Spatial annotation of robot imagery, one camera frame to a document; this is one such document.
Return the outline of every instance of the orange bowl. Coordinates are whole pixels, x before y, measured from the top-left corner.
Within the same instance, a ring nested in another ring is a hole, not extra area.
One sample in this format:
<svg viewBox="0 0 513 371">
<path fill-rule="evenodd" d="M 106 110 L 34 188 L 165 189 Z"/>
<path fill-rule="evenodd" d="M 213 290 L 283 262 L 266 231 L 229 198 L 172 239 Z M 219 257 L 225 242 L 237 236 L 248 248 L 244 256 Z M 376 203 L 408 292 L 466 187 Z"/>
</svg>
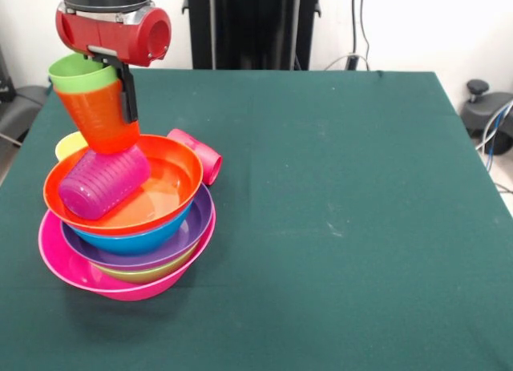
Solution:
<svg viewBox="0 0 513 371">
<path fill-rule="evenodd" d="M 58 194 L 61 180 L 88 147 L 60 161 L 47 176 L 43 196 L 48 208 L 64 223 L 105 236 L 144 232 L 178 216 L 200 188 L 200 159 L 189 147 L 163 136 L 141 135 L 137 145 L 150 162 L 150 178 L 101 219 L 78 217 L 66 208 Z"/>
</svg>

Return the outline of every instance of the cable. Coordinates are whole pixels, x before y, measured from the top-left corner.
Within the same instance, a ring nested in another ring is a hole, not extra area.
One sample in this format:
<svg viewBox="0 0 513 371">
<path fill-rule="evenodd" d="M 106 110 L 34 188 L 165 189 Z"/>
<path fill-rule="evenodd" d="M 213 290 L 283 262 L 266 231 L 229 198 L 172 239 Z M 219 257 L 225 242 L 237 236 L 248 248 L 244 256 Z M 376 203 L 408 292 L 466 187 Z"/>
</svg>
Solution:
<svg viewBox="0 0 513 371">
<path fill-rule="evenodd" d="M 301 64 L 299 63 L 299 59 L 297 58 L 297 54 L 296 54 L 296 58 L 294 59 L 294 69 L 296 71 L 302 71 Z"/>
<path fill-rule="evenodd" d="M 494 183 L 494 184 L 496 187 L 499 187 L 500 189 L 502 189 L 502 191 L 499 191 L 499 193 L 509 193 L 510 195 L 513 195 L 513 191 L 510 188 L 505 187 L 499 183 Z"/>
<path fill-rule="evenodd" d="M 363 25 L 363 0 L 360 0 L 360 27 L 362 29 L 363 39 L 366 41 L 367 44 L 367 52 L 366 52 L 366 58 L 369 58 L 369 51 L 370 51 L 370 44 L 369 40 L 367 39 L 366 30 Z"/>
<path fill-rule="evenodd" d="M 25 95 L 22 95 L 20 93 L 16 93 L 16 95 L 19 96 L 19 97 L 23 97 L 25 100 L 29 100 L 29 101 L 31 101 L 34 104 L 38 104 L 40 107 L 45 105 L 43 103 L 40 103 L 38 100 L 31 99 L 29 96 L 25 96 Z"/>
<path fill-rule="evenodd" d="M 497 116 L 499 116 L 501 114 L 502 111 L 504 111 L 505 109 L 505 112 L 504 112 L 504 116 L 503 116 L 503 121 L 504 119 L 510 114 L 510 110 L 511 108 L 513 107 L 513 100 L 511 100 L 510 102 L 506 103 L 504 106 L 500 107 L 491 117 L 490 119 L 488 120 L 488 123 L 487 125 L 485 126 L 484 128 L 484 132 L 483 132 L 483 141 L 481 141 L 481 143 L 479 143 L 476 147 L 475 147 L 475 150 L 478 151 L 479 149 L 481 149 L 481 152 L 484 154 L 485 151 L 484 151 L 484 147 L 485 145 L 495 136 L 495 133 L 497 132 L 497 130 L 493 130 L 489 135 L 488 134 L 488 131 L 490 130 L 490 126 L 491 124 L 495 121 L 495 119 L 497 119 Z"/>
<path fill-rule="evenodd" d="M 22 144 L 19 141 L 9 137 L 8 135 L 4 135 L 3 133 L 0 133 L 0 139 L 5 139 L 9 143 L 12 143 L 12 144 L 14 144 L 17 147 L 21 147 L 22 146 Z"/>
<path fill-rule="evenodd" d="M 504 111 L 500 112 L 499 117 L 495 120 L 495 129 L 494 129 L 494 137 L 491 140 L 491 146 L 488 150 L 488 161 L 487 161 L 487 171 L 491 170 L 491 165 L 494 161 L 494 146 L 495 146 L 495 139 L 497 138 L 497 130 L 502 125 L 501 120 L 503 117 Z"/>
<path fill-rule="evenodd" d="M 358 58 L 361 58 L 363 61 L 365 61 L 366 66 L 367 66 L 367 70 L 370 71 L 370 65 L 369 65 L 369 62 L 367 61 L 367 58 L 363 57 L 361 54 L 356 54 L 356 53 L 348 53 L 348 54 L 344 54 L 343 56 L 341 56 L 339 58 L 336 58 L 326 68 L 324 68 L 324 70 L 327 71 L 333 65 L 335 65 L 339 61 L 343 60 L 344 58 L 348 58 L 348 57 L 358 57 Z"/>
<path fill-rule="evenodd" d="M 353 17 L 353 53 L 356 53 L 356 14 L 354 13 L 354 5 L 356 0 L 351 0 L 351 16 Z"/>
</svg>

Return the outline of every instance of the yellow bowl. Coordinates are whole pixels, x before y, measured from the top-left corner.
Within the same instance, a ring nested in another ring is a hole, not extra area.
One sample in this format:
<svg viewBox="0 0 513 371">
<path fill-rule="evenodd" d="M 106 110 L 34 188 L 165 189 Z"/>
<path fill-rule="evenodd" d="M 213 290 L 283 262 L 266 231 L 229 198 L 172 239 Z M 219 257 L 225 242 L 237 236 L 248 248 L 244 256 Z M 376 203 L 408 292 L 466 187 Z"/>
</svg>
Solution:
<svg viewBox="0 0 513 371">
<path fill-rule="evenodd" d="M 115 269 L 111 268 L 105 268 L 101 265 L 97 265 L 95 263 L 91 263 L 94 265 L 97 269 L 99 269 L 101 272 L 106 273 L 109 276 L 114 277 L 115 279 L 127 281 L 129 283 L 135 283 L 135 284 L 144 284 L 144 283 L 150 283 L 152 281 L 161 279 L 170 273 L 177 270 L 179 267 L 181 267 L 189 257 L 194 253 L 194 250 L 196 249 L 196 246 L 198 245 L 198 241 L 194 243 L 194 245 L 182 256 L 178 257 L 177 259 L 174 259 L 173 261 L 164 264 L 157 268 L 152 269 L 146 269 L 144 271 L 117 271 Z"/>
<path fill-rule="evenodd" d="M 87 141 L 79 131 L 76 131 L 62 138 L 57 143 L 55 146 L 55 156 L 57 156 L 58 161 L 61 161 L 84 147 L 87 147 Z"/>
</svg>

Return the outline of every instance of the orange cup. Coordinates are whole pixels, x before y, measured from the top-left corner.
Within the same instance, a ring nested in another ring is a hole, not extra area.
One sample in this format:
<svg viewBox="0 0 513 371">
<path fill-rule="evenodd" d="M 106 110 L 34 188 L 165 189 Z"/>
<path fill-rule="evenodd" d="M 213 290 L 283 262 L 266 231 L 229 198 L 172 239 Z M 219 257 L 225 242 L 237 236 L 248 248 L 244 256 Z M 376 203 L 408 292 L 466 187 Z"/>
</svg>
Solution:
<svg viewBox="0 0 513 371">
<path fill-rule="evenodd" d="M 124 151 L 139 139 L 139 122 L 126 124 L 121 109 L 121 82 L 97 91 L 55 92 L 89 146 L 98 153 Z"/>
</svg>

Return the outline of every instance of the pink bowl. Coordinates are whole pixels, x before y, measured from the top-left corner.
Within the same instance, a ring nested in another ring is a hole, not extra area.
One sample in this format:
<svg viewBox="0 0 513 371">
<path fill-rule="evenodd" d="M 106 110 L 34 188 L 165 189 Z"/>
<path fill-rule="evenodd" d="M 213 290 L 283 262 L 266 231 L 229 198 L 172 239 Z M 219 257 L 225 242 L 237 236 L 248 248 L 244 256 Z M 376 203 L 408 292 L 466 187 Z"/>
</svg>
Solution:
<svg viewBox="0 0 513 371">
<path fill-rule="evenodd" d="M 89 261 L 76 254 L 64 240 L 59 218 L 46 212 L 39 228 L 39 252 L 46 266 L 62 281 L 77 288 L 98 293 L 115 300 L 136 301 L 149 299 L 174 285 L 187 268 L 205 250 L 216 227 L 216 209 L 212 203 L 212 219 L 201 236 L 194 254 L 173 273 L 143 285 L 116 280 L 105 275 Z"/>
</svg>

